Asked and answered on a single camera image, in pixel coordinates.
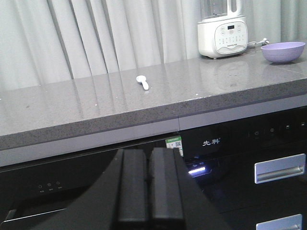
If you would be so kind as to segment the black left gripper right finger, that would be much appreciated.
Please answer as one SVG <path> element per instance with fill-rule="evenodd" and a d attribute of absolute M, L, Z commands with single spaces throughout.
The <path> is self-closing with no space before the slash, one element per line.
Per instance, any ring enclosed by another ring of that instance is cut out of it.
<path fill-rule="evenodd" d="M 154 148 L 149 164 L 151 214 L 155 222 L 184 220 L 172 149 Z"/>

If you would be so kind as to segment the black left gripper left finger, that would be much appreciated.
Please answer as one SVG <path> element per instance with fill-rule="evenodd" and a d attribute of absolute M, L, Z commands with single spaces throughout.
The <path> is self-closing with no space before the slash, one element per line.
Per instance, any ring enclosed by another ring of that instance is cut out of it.
<path fill-rule="evenodd" d="M 141 149 L 125 149 L 120 187 L 119 222 L 146 222 L 146 157 Z"/>

